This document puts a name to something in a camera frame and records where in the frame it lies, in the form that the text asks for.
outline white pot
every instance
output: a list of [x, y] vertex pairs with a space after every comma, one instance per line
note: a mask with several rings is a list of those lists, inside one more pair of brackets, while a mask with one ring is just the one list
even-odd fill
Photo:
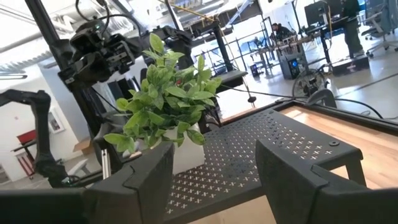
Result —
[[[189, 129], [200, 132], [198, 124], [194, 124]], [[176, 139], [177, 128], [174, 128], [173, 130], [167, 130], [164, 136], [170, 139]], [[187, 132], [184, 133], [183, 144], [178, 147], [177, 143], [175, 143], [174, 148], [173, 174], [184, 172], [186, 170], [201, 166], [205, 163], [205, 153], [203, 151], [203, 146], [193, 143], [187, 136]]]

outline black perforated table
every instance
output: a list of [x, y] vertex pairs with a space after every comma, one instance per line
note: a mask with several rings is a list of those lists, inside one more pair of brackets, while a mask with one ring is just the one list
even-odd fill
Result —
[[359, 149], [274, 110], [260, 111], [205, 134], [205, 164], [174, 176], [166, 223], [188, 223], [264, 195], [257, 173], [257, 139], [267, 139], [311, 164], [346, 166], [365, 185]]

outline floor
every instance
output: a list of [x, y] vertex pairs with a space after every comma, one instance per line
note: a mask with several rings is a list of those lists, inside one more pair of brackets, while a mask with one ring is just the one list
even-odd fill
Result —
[[[398, 40], [397, 36], [398, 34], [396, 34], [396, 36], [393, 34], [389, 35], [387, 36], [387, 40]], [[361, 38], [361, 42], [366, 50], [370, 48], [370, 46], [377, 44], [379, 40], [365, 40], [364, 38]], [[307, 49], [307, 60], [309, 62], [323, 57], [323, 51], [320, 45], [312, 43], [306, 45], [305, 48]], [[338, 60], [339, 58], [348, 55], [343, 35], [333, 38], [330, 55], [332, 60]], [[370, 60], [370, 70], [364, 70], [342, 77], [334, 77], [333, 75], [328, 76], [327, 78], [331, 83], [330, 89], [333, 91], [335, 96], [367, 103], [377, 109], [384, 118], [394, 121], [398, 116], [398, 106], [395, 104], [396, 94], [398, 93], [398, 66], [395, 65], [397, 62], [398, 53], [395, 53], [394, 49], [389, 49], [387, 52], [383, 49], [378, 50], [374, 53], [374, 58]], [[317, 68], [322, 63], [324, 62], [314, 64], [312, 67]], [[257, 78], [247, 75], [246, 82], [251, 91], [290, 96], [292, 94], [292, 85], [294, 81], [284, 80], [280, 72], [280, 68], [275, 67], [272, 70], [272, 75], [267, 76], [263, 74]], [[254, 104], [255, 107], [268, 105], [279, 98], [260, 94], [252, 95], [257, 98]], [[219, 104], [223, 118], [233, 116], [234, 114], [253, 107], [252, 104], [247, 102], [248, 94], [245, 92], [228, 90], [220, 93], [219, 97]], [[354, 103], [338, 102], [338, 107], [342, 110], [368, 114], [368, 109], [366, 107], [356, 105]], [[87, 156], [87, 158], [89, 159], [88, 169], [90, 171], [96, 171], [101, 168], [93, 154]], [[82, 159], [82, 157], [79, 157], [66, 161], [66, 169], [68, 170], [72, 168]], [[25, 178], [17, 182], [0, 185], [0, 190], [46, 188], [50, 188], [48, 182], [39, 175], [35, 175], [33, 180]]]

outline person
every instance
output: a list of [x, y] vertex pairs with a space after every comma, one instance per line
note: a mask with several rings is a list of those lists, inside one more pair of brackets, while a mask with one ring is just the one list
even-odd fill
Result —
[[292, 31], [282, 26], [282, 24], [277, 24], [277, 23], [274, 23], [272, 25], [272, 31], [273, 33], [271, 34], [270, 38], [276, 42], [283, 41], [284, 39], [293, 35]]
[[[357, 0], [341, 0], [341, 5], [343, 6], [341, 17], [347, 16], [351, 19], [356, 17], [356, 13], [359, 12], [359, 3]], [[349, 52], [354, 57], [362, 55], [364, 50], [358, 37], [358, 21], [356, 19], [344, 25], [344, 35]]]

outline wooden table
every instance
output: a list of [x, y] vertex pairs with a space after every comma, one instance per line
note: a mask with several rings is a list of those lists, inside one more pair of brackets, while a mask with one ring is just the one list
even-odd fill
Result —
[[[284, 115], [362, 150], [362, 166], [370, 189], [398, 187], [398, 137], [293, 106]], [[345, 167], [333, 170], [348, 178]], [[266, 196], [202, 218], [191, 224], [273, 224]]]

